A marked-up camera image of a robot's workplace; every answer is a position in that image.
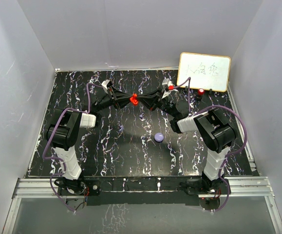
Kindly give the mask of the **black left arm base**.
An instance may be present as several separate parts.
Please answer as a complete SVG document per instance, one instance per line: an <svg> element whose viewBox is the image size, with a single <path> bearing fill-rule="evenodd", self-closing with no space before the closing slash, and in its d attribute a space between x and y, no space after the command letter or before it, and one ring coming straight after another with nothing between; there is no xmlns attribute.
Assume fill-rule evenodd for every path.
<svg viewBox="0 0 282 234"><path fill-rule="evenodd" d="M58 187L59 195L97 196L101 192L101 183L98 180L69 180L64 177L57 178L54 184Z"/></svg>

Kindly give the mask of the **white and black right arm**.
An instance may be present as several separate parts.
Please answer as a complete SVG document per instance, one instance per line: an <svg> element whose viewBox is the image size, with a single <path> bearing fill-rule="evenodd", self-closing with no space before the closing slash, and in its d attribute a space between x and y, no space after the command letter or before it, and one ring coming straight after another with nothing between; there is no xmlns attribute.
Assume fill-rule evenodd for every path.
<svg viewBox="0 0 282 234"><path fill-rule="evenodd" d="M222 110L229 111L236 118L239 116L233 110L220 105L209 106L192 115L188 101L172 102L168 95L168 92L158 89L146 95L134 94L130 101L133 105L141 102L151 111L159 108L171 115L171 128L178 134L199 131L207 147L207 162L202 172L201 184L205 192L214 193L224 178L226 155L237 138L237 131Z"/></svg>

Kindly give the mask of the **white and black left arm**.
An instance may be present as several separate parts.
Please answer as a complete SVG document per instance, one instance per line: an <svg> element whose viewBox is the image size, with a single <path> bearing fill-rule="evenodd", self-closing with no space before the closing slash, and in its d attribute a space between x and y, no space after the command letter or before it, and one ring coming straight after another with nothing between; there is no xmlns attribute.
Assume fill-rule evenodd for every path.
<svg viewBox="0 0 282 234"><path fill-rule="evenodd" d="M112 85L103 85L106 95L104 100L91 104L89 86L87 84L88 105L87 110L81 111L73 108L56 109L48 124L44 137L47 140L43 151L43 159L57 159L62 167L62 176L70 180L68 188L74 194L79 195L85 190L85 182L80 179L82 169L78 163L75 143L80 128L93 128L96 126L97 116L94 114L100 110L114 106L123 108L127 104L138 104L137 95L129 95L116 90Z"/></svg>

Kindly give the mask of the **orange earbud charging case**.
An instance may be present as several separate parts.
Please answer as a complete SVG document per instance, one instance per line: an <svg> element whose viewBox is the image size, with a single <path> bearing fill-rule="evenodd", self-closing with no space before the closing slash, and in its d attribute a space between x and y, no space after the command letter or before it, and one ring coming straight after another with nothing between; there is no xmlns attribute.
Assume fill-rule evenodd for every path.
<svg viewBox="0 0 282 234"><path fill-rule="evenodd" d="M137 99L137 94L133 94L131 97L130 97L130 102L133 104L133 106L137 106L139 101Z"/></svg>

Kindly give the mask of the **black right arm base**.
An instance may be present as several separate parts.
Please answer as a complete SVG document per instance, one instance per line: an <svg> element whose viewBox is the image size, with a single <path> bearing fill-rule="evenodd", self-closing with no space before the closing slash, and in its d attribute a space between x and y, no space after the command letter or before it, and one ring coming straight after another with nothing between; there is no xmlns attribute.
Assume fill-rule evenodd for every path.
<svg viewBox="0 0 282 234"><path fill-rule="evenodd" d="M230 193L226 183L221 179L210 181L206 178L195 177L186 180L181 187L188 195L226 195Z"/></svg>

